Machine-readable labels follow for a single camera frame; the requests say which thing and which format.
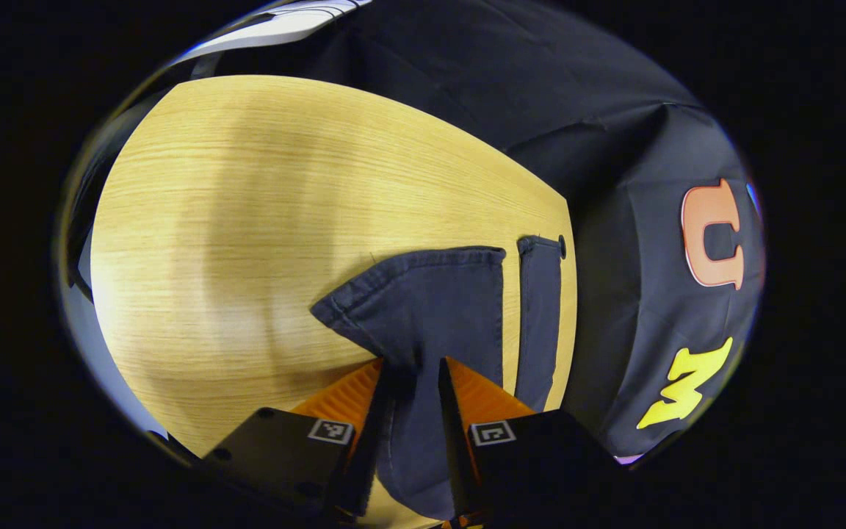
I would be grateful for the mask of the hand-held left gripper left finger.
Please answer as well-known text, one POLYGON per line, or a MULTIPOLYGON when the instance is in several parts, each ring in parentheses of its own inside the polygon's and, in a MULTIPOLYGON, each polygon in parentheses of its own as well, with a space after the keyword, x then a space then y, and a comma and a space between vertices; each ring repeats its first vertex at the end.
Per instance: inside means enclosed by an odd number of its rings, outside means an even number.
POLYGON ((391 381, 373 359, 291 411, 262 406, 199 468, 261 503, 271 526, 355 526, 372 492, 391 381))

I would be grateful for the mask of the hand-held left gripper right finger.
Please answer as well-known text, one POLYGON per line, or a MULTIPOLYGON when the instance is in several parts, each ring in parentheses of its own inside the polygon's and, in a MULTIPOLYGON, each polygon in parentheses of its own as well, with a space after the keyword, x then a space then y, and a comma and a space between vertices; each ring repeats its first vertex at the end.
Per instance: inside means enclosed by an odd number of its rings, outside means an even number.
POLYGON ((446 528, 610 528, 615 460, 566 411, 537 413, 453 358, 439 366, 446 528))

